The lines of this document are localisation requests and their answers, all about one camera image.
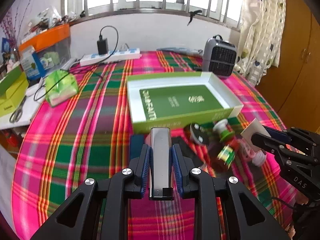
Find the blue small box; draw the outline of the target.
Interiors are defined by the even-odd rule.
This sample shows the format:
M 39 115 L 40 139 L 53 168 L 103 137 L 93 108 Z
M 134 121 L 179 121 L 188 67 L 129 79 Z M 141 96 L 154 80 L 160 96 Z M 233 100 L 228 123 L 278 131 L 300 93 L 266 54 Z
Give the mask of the blue small box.
M 130 145 L 129 145 L 130 160 L 140 156 L 142 147 L 144 145 L 144 141 L 145 141 L 145 138 L 143 134 L 135 134 L 130 137 Z

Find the silver rectangular lighter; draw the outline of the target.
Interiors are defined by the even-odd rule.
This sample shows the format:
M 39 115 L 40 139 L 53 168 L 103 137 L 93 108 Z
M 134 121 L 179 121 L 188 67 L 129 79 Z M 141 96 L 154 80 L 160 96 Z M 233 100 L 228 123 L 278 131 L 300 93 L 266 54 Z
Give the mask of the silver rectangular lighter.
M 172 143 L 169 128 L 152 128 L 150 132 L 149 198 L 173 200 Z

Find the grey portable heater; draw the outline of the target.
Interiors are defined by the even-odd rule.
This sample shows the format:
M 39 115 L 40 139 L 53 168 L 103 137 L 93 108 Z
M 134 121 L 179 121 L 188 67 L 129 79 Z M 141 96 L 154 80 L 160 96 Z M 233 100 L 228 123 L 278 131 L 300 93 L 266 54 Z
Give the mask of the grey portable heater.
M 202 57 L 202 71 L 212 72 L 220 77 L 232 74 L 237 56 L 236 46 L 225 41 L 221 35 L 210 38 Z

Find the scissors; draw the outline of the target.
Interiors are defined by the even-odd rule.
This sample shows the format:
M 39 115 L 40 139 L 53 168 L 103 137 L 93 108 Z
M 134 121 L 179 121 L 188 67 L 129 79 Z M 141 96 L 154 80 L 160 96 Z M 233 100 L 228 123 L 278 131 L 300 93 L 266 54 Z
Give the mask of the scissors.
M 27 96 L 25 95 L 23 100 L 21 101 L 20 105 L 17 107 L 17 109 L 12 113 L 12 115 L 9 118 L 9 122 L 11 124 L 18 122 L 23 114 L 23 105 L 27 99 Z

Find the plaid tablecloth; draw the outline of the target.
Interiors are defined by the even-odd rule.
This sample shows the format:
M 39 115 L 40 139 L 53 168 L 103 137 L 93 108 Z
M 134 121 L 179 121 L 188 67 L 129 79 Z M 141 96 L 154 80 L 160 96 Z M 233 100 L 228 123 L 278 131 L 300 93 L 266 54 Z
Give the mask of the plaid tablecloth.
M 17 236 L 30 239 L 41 224 L 86 178 L 105 179 L 129 164 L 133 134 L 127 102 L 129 75 L 187 72 L 201 60 L 165 52 L 142 52 L 138 60 L 88 67 L 76 75 L 79 94 L 59 106 L 44 101 L 28 128 L 15 166 L 12 184 L 12 218 Z M 276 112 L 239 74 L 223 82 L 244 104 L 237 118 L 229 120 L 238 134 L 255 118 L 261 124 L 285 129 Z M 296 189 L 279 175 L 272 154 L 262 167 L 235 158 L 228 171 L 238 177 L 283 228 L 292 221 L 290 205 Z M 129 239 L 193 239 L 194 201 L 131 201 Z

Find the floral curtain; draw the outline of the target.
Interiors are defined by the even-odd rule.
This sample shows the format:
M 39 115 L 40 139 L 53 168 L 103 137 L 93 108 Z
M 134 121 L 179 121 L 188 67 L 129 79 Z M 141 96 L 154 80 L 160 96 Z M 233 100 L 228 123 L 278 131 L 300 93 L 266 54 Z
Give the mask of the floral curtain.
M 242 0 L 235 70 L 254 86 L 279 66 L 285 17 L 286 0 Z

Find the black round button device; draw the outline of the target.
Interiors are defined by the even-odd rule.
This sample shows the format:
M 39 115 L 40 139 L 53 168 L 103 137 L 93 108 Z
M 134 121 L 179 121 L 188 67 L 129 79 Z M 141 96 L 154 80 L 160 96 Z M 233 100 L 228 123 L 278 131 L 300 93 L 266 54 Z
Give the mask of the black round button device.
M 209 145 L 209 136 L 207 132 L 197 123 L 191 123 L 183 129 L 185 136 L 195 144 L 201 146 Z

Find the orange lid storage bin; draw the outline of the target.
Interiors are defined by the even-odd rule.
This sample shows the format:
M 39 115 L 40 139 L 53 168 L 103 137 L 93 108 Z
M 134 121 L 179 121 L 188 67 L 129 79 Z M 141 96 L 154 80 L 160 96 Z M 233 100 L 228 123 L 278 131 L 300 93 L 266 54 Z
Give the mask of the orange lid storage bin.
M 71 59 L 71 31 L 69 24 L 53 27 L 23 42 L 18 50 L 23 55 L 34 49 L 44 70 L 63 66 Z

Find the blue and white carton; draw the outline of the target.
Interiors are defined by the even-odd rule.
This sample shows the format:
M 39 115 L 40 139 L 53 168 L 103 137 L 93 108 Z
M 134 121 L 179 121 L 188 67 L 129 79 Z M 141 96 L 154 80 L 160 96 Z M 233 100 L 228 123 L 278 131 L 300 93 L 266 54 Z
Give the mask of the blue and white carton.
M 33 46 L 27 46 L 22 51 L 20 64 L 30 81 L 45 77 L 46 71 Z

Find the green white suction knob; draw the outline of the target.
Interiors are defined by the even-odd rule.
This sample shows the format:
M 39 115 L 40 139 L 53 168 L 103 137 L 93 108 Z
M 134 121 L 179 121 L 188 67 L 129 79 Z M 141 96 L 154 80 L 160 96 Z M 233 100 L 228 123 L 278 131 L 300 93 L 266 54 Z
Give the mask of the green white suction knob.
M 235 132 L 233 130 L 232 131 L 229 130 L 227 125 L 228 125 L 228 120 L 222 119 L 218 121 L 213 127 L 213 131 L 219 135 L 221 142 L 230 140 L 235 135 Z

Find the brown medicine bottle red cap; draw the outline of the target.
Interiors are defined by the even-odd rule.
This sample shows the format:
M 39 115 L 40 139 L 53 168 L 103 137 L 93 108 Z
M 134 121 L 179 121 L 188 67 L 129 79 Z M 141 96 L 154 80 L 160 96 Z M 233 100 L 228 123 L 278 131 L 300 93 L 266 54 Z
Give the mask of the brown medicine bottle red cap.
M 237 139 L 212 142 L 208 148 L 210 165 L 218 173 L 227 172 L 239 150 Z

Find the green and white tray box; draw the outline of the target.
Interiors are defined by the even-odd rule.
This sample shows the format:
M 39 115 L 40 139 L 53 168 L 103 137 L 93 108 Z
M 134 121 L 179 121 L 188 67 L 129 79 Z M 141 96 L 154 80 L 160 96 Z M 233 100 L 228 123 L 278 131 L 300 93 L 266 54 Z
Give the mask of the green and white tray box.
M 175 72 L 127 77 L 133 131 L 184 128 L 238 116 L 243 103 L 211 72 Z

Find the yellow-green box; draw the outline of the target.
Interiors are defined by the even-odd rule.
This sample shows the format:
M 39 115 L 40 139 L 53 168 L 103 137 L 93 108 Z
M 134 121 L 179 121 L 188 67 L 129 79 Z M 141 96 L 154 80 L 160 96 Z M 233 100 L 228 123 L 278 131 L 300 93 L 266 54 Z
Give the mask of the yellow-green box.
M 20 67 L 16 67 L 1 79 L 0 117 L 12 113 L 22 102 L 29 86 L 27 76 Z

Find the purple flower branches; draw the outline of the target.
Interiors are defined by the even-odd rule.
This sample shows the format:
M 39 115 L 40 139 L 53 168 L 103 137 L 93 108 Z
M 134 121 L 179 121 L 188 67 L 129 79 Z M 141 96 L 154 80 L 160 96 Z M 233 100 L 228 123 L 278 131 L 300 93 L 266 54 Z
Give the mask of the purple flower branches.
M 1 21 L 1 31 L 4 37 L 9 40 L 9 44 L 13 46 L 19 45 L 19 35 L 21 31 L 22 14 L 20 6 L 12 6 Z

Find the white power strip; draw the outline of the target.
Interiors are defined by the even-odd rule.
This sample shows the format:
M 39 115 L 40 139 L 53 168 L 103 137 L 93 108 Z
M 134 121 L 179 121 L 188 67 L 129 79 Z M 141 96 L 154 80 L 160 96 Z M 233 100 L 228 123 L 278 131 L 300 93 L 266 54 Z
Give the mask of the white power strip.
M 139 48 L 134 49 L 128 49 L 124 51 L 116 50 L 114 54 L 111 55 L 111 52 L 105 55 L 99 55 L 99 54 L 89 54 L 85 55 L 80 60 L 80 66 L 88 66 L 93 65 L 97 63 L 109 63 L 109 62 L 118 62 L 118 61 L 124 61 L 124 60 L 134 60 L 134 59 L 140 59 L 142 54 L 140 53 Z

